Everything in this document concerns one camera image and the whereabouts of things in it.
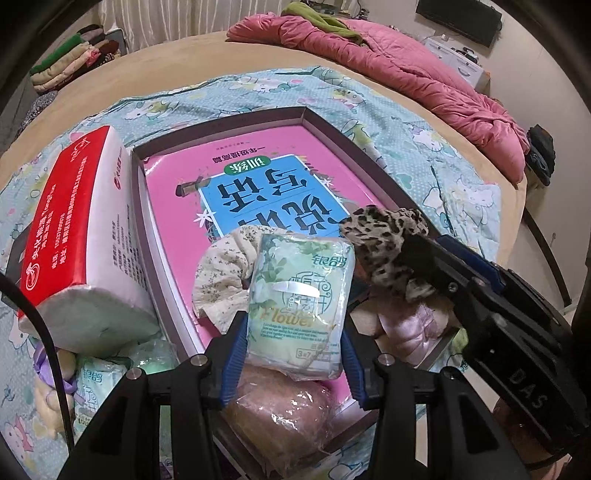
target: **white curtain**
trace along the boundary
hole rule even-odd
[[[103,0],[95,8],[105,31],[123,29],[129,51],[191,35],[227,30],[248,15],[280,14],[291,0]]]

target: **television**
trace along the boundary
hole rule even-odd
[[[490,47],[501,29],[501,13],[480,0],[419,0],[417,13]]]

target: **pink quilt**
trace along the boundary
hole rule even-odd
[[[233,41],[297,48],[331,59],[393,88],[432,111],[476,145],[513,184],[524,176],[529,143],[507,111],[477,93],[419,42],[383,25],[346,20],[370,49],[325,33],[302,17],[246,17],[228,30]]]

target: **mattress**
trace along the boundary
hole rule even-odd
[[[427,121],[474,167],[501,189],[501,241],[496,261],[506,265],[525,205],[525,181],[514,187],[466,138],[413,100],[345,67],[312,54],[261,44],[226,41],[224,32],[165,43],[116,59],[62,89],[0,159],[0,185],[55,137],[124,97],[142,96],[207,79],[263,69],[322,65],[351,77]]]

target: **green towel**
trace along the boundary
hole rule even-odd
[[[363,38],[356,31],[347,28],[343,22],[337,20],[332,15],[319,14],[317,11],[311,9],[308,5],[302,2],[292,2],[281,15],[294,15],[296,17],[302,17],[308,20],[316,28],[319,28],[323,32],[336,33],[337,35],[346,38],[347,40],[361,45]]]
[[[71,49],[73,49],[76,45],[80,45],[82,42],[82,37],[79,33],[74,35],[71,38],[68,38],[64,43],[62,43],[59,47],[57,47],[54,51],[52,51],[46,59],[42,60],[41,63],[35,65],[29,73],[31,75],[35,75],[36,73],[42,72],[43,70],[47,70],[51,67],[55,62],[57,62],[60,58],[62,58],[66,53],[68,53]]]

